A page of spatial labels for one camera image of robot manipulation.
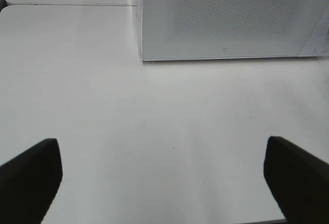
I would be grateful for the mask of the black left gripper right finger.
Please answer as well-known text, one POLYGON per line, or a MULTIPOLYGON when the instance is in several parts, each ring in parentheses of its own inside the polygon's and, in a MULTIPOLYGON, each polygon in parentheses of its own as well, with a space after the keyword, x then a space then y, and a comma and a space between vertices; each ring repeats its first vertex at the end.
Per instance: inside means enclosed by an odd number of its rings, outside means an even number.
POLYGON ((271 136, 263 175, 288 223, 328 223, 328 163, 282 137, 271 136))

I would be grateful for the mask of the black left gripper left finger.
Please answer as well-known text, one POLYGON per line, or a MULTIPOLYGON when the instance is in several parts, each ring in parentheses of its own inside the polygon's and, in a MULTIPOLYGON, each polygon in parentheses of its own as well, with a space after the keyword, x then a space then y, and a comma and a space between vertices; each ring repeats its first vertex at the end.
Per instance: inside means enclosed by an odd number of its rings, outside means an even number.
POLYGON ((57 139, 45 139, 1 165, 1 223, 41 223, 63 177, 57 139))

